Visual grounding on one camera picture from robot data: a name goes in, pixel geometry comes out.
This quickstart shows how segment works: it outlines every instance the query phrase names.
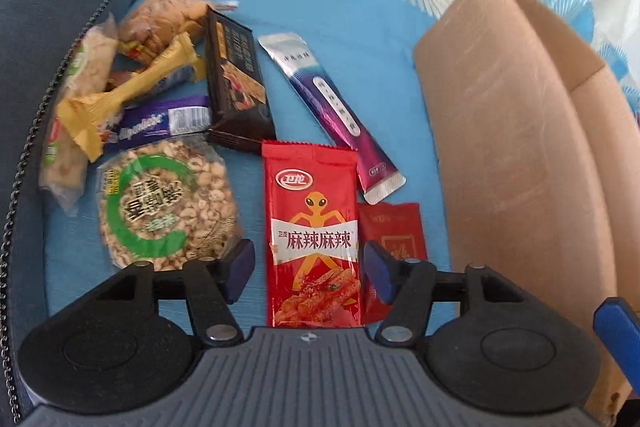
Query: purple snack bar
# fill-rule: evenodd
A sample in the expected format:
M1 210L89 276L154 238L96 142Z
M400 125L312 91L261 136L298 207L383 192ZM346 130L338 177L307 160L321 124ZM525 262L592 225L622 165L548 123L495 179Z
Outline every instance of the purple snack bar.
M169 102L146 102L124 110L108 132L106 151L139 147L181 134L202 132L211 125L209 97L188 96Z
M382 201L406 183L402 172L353 114L300 36L295 33L267 35L258 42L279 65L334 143L358 152L358 180L367 203Z

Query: yellow wrapper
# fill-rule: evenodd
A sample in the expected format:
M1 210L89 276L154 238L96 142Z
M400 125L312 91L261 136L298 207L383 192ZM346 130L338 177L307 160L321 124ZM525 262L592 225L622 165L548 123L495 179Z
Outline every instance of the yellow wrapper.
M56 115L80 149L95 162L102 155L100 126L115 115L127 100L145 94L162 78L187 64L200 65L191 39L184 32L177 35L145 71L110 92L66 98L56 106Z

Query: red snack package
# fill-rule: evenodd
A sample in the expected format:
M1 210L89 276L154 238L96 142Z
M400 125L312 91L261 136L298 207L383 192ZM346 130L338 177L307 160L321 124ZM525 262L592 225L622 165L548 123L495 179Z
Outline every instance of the red snack package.
M324 145L262 144L267 209L267 324L362 324L358 154Z
M358 205L360 243L377 241L396 259L427 259L420 205L418 203L378 203ZM364 286L364 323L386 318L391 306L383 304L369 280Z

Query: dark red packet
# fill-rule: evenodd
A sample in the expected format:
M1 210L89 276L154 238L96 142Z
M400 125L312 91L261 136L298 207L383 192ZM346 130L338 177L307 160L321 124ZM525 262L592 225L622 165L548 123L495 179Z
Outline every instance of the dark red packet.
M377 241L396 259L427 259L418 203L358 205L360 245ZM369 280L364 285L364 323L384 320L391 306L383 304Z

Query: black circular disc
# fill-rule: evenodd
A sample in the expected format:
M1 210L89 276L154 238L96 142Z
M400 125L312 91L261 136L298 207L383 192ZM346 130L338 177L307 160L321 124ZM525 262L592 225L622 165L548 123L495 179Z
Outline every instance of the black circular disc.
M82 414L141 407L174 389L193 361L190 338L125 301L96 301L32 331L18 367L42 401Z
M582 330L527 303L471 309L436 331L425 360L449 393L504 414L580 405L599 372L597 350Z

